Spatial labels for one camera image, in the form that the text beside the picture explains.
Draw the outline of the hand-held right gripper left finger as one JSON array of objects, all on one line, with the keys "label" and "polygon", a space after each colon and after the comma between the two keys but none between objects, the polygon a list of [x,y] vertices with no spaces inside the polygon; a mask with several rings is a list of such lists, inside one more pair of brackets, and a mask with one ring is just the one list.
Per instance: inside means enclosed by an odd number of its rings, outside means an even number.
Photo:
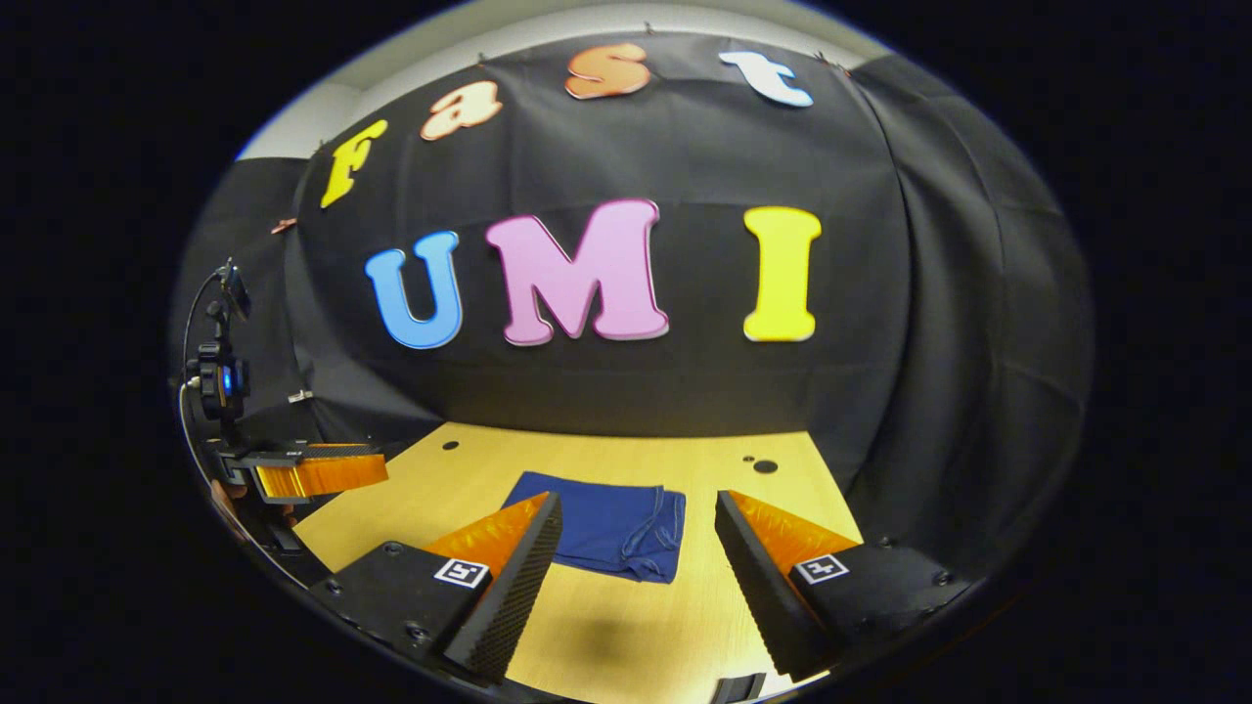
[{"label": "hand-held right gripper left finger", "polygon": [[310,595],[403,661],[500,685],[562,527],[558,492],[541,492],[424,547],[383,541],[313,582]]}]

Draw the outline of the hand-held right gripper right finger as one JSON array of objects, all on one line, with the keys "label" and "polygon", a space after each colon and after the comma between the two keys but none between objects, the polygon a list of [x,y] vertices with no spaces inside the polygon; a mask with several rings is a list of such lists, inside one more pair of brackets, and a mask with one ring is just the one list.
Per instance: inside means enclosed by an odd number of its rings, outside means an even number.
[{"label": "hand-held right gripper right finger", "polygon": [[896,541],[858,542],[722,490],[715,531],[782,676],[863,666],[957,603],[972,582]]}]

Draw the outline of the blue jeans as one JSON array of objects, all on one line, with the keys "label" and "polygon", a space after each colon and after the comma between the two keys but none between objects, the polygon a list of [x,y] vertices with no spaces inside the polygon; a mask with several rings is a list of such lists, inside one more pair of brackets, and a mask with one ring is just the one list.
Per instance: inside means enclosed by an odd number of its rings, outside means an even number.
[{"label": "blue jeans", "polygon": [[676,580],[686,535],[684,492],[527,471],[501,507],[545,492],[558,495],[562,509],[555,564],[634,581],[669,585]]}]

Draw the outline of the black backdrop cloth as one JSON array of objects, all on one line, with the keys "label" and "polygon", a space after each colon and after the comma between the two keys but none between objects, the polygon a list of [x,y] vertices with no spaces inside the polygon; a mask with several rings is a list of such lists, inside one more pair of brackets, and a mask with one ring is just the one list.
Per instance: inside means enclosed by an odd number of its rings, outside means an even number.
[{"label": "black backdrop cloth", "polygon": [[228,169],[177,273],[173,360],[228,257],[254,306],[245,431],[803,431],[871,537],[972,579],[1038,524],[1090,398],[1060,204],[898,55],[608,34],[438,76]]}]

